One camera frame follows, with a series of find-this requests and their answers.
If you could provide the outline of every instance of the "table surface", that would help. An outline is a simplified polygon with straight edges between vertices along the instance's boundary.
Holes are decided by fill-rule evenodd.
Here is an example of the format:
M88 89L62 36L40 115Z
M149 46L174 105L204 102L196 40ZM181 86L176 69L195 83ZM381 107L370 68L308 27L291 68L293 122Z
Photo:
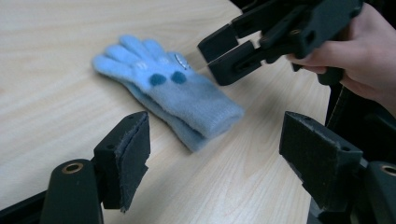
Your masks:
M146 110L92 58L124 34L181 52L214 81L197 44L240 11L226 0L0 2L0 210L48 187L51 171L91 159L125 116ZM149 113L148 172L131 210L105 223L305 223L310 196L278 146L285 111L323 123L330 90L284 59L219 89L245 110L196 153Z

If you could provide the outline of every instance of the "human hand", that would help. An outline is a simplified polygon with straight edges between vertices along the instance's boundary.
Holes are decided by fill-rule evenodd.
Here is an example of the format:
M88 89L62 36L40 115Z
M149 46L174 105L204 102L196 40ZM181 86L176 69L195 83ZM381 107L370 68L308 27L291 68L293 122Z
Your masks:
M357 95L378 102L396 118L396 31L371 6L343 32L344 41L327 41L304 59L292 63L324 74L326 67L345 70L340 83Z

